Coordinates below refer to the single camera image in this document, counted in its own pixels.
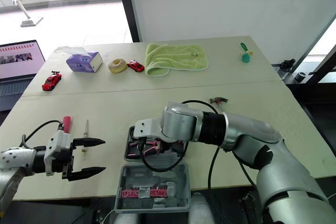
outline green keychain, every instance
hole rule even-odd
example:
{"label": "green keychain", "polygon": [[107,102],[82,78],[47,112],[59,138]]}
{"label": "green keychain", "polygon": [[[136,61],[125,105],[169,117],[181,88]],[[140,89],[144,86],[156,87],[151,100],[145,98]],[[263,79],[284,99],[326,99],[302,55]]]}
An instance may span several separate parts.
{"label": "green keychain", "polygon": [[247,46],[244,43],[240,43],[240,46],[243,48],[243,50],[246,52],[244,54],[242,54],[241,56],[241,60],[245,63],[249,63],[250,62],[250,55],[253,54],[253,52],[249,52],[247,49]]}

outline purple tissue box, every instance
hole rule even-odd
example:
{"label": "purple tissue box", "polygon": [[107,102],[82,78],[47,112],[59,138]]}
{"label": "purple tissue box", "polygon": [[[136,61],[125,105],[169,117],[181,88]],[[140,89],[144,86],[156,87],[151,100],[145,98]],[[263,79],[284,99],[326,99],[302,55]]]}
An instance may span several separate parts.
{"label": "purple tissue box", "polygon": [[85,55],[71,55],[67,59],[68,66],[75,72],[97,72],[103,60],[98,52],[89,52],[90,56]]}

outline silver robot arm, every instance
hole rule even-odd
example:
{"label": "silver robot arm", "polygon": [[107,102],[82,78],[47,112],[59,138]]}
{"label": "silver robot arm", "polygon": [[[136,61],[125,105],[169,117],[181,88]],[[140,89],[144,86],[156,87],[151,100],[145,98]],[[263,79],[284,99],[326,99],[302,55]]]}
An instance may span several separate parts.
{"label": "silver robot arm", "polygon": [[97,138],[72,139],[70,134],[58,130],[49,140],[47,146],[34,149],[21,147],[9,148],[0,153],[0,219],[12,202],[19,183],[26,176],[35,173],[46,173],[52,176],[62,173],[62,179],[69,181],[89,178],[100,173],[105,167],[84,168],[80,172],[72,172],[74,157],[72,151],[76,146],[96,146],[105,141]]}
{"label": "silver robot arm", "polygon": [[336,223],[336,213],[308,170],[268,123],[241,115],[215,114],[169,103],[161,119],[136,122],[134,137],[214,144],[259,170],[257,189],[264,223]]}

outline gray tool case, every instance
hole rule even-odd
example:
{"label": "gray tool case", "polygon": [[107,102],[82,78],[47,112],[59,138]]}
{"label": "gray tool case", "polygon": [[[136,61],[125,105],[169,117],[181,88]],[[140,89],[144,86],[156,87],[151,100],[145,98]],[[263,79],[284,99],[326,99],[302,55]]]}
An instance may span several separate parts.
{"label": "gray tool case", "polygon": [[[168,172],[154,172],[141,160],[127,157],[129,143],[132,141],[128,134],[124,158],[129,164],[121,168],[115,196],[115,211],[119,214],[189,211],[191,193],[187,165],[181,161]],[[146,161],[155,168],[166,168],[174,164],[178,158],[176,152],[167,151],[148,156]]]}

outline tissue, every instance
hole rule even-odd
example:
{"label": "tissue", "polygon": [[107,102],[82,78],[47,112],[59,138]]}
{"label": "tissue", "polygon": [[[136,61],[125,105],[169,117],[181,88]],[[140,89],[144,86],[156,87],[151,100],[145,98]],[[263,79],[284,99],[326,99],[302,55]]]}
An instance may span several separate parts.
{"label": "tissue", "polygon": [[66,62],[75,72],[95,73],[103,63],[99,52],[86,52],[82,47],[63,47],[60,51],[71,54]]}

